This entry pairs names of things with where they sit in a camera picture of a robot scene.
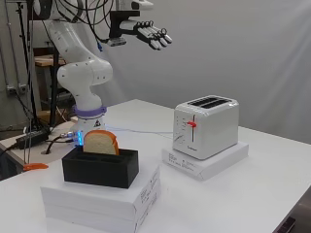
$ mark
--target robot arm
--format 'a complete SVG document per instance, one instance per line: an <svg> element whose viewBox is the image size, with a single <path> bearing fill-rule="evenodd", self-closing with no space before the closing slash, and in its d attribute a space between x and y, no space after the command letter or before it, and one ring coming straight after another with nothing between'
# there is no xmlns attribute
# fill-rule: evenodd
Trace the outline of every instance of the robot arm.
<svg viewBox="0 0 311 233"><path fill-rule="evenodd" d="M97 7L93 8L88 6L87 0L34 0L34 10L38 17L42 20L52 20L49 25L50 37L67 62L59 68L57 79L76 100L78 123L72 130L83 134L95 129L105 129L103 116L106 108L102 106L101 99L90 91L90 87L110 80L113 77L113 69L108 61L97 57L84 46L72 23L87 23L94 33L94 25L90 23L88 13L96 11L99 7L104 9L107 1L97 0ZM154 27L152 21L139 22L129 19L140 16L140 11L150 10L153 7L152 3L146 0L111 1L116 1L117 6L116 11L110 12L108 45L125 44L122 34L135 35L155 50L161 50L172 43L166 30Z"/></svg>

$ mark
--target toaster slot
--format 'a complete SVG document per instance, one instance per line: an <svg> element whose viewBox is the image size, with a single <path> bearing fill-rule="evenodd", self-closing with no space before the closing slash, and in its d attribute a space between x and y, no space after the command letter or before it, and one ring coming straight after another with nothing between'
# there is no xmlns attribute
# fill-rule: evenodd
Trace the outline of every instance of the toaster slot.
<svg viewBox="0 0 311 233"><path fill-rule="evenodd" d="M189 105L194 105L194 106L202 106L202 105L206 105L208 103L212 103L216 100L219 100L219 98L216 98L216 97L208 97L208 98L205 98L205 99L200 99L200 100L196 100L196 101L193 101L193 102L190 102L188 103Z"/></svg>
<svg viewBox="0 0 311 233"><path fill-rule="evenodd" d="M205 104L205 105L202 105L200 107L203 108L203 109L212 109L212 108L214 108L216 106L220 106L221 104L224 104L224 103L227 103L227 102L230 102L230 101L229 100L220 99L218 101L214 101L212 103Z"/></svg>

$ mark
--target white wall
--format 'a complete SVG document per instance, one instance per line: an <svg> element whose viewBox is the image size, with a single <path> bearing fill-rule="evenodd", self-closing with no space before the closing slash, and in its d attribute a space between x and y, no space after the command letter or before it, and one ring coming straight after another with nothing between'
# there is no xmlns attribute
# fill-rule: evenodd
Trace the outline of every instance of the white wall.
<svg viewBox="0 0 311 233"><path fill-rule="evenodd" d="M166 27L174 43L153 51L125 36L126 46L107 48L116 73L96 88L104 102L107 88L112 101L168 107L218 94L240 102L242 126L311 143L311 0L154 3L142 19Z"/></svg>

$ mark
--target orange object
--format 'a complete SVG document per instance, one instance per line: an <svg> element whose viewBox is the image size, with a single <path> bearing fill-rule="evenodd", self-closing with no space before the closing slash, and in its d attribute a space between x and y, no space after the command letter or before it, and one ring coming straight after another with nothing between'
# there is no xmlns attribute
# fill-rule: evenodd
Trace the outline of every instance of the orange object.
<svg viewBox="0 0 311 233"><path fill-rule="evenodd" d="M31 170L37 170L37 169L47 169L49 166L44 163L29 163L23 165L23 171L31 171Z"/></svg>
<svg viewBox="0 0 311 233"><path fill-rule="evenodd" d="M119 155L119 146L117 142L117 136L106 130L92 130L86 133L85 135L85 145L87 144L87 138L91 135L105 135L108 136L112 140L112 146L115 148L116 155Z"/></svg>

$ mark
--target bread slice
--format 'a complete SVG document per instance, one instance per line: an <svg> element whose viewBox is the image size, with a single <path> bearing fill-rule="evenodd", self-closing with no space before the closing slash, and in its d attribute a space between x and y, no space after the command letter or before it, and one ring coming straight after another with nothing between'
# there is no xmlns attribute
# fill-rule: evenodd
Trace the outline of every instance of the bread slice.
<svg viewBox="0 0 311 233"><path fill-rule="evenodd" d="M93 130L86 134L84 152L119 155L117 137L106 130Z"/></svg>

